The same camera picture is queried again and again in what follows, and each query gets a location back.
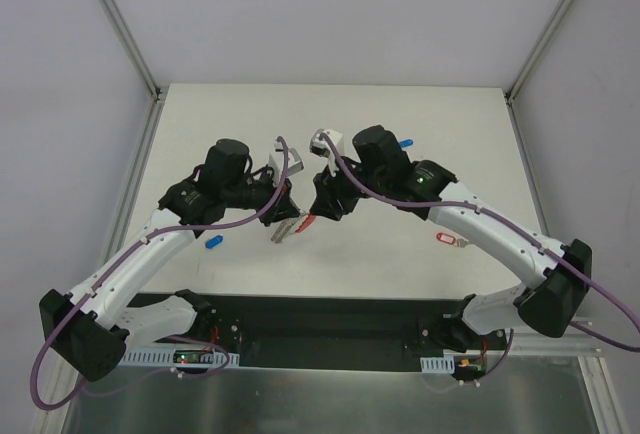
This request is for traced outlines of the red handled keyring organizer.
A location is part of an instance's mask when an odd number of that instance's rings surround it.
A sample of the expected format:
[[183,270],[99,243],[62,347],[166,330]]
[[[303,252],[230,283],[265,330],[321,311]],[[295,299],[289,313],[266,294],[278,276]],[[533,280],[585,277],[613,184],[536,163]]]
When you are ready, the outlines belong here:
[[281,244],[287,237],[304,232],[315,219],[316,217],[312,214],[302,213],[297,218],[283,220],[272,234],[270,241],[274,244]]

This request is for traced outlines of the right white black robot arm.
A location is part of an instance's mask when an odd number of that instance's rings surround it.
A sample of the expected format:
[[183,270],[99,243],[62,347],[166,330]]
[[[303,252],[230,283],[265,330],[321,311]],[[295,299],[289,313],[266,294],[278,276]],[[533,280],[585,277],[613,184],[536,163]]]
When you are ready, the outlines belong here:
[[470,294],[428,329],[433,343],[463,353],[488,334],[529,327],[562,337],[589,291],[592,250],[527,230],[487,207],[455,174],[430,161],[413,161],[381,125],[352,140],[358,158],[345,156],[339,133],[318,130],[310,151],[327,161],[313,178],[315,216],[339,221],[359,200],[374,198],[462,236],[508,268],[519,284],[488,295]]

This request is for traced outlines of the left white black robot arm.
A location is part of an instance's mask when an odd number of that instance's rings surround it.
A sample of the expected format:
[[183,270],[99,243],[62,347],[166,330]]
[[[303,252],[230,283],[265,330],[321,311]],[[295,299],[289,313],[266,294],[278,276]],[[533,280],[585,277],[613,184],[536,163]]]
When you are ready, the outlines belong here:
[[130,302],[174,256],[207,230],[238,227],[224,223],[229,209],[247,210],[244,224],[268,227],[295,219],[292,175],[302,171],[299,153],[281,139],[268,162],[255,169],[249,147],[220,139],[205,161],[168,188],[133,240],[96,273],[62,294],[55,289],[39,302],[45,341],[83,378],[104,378],[133,348],[174,334],[199,343],[210,334],[212,309],[188,289],[151,306]]

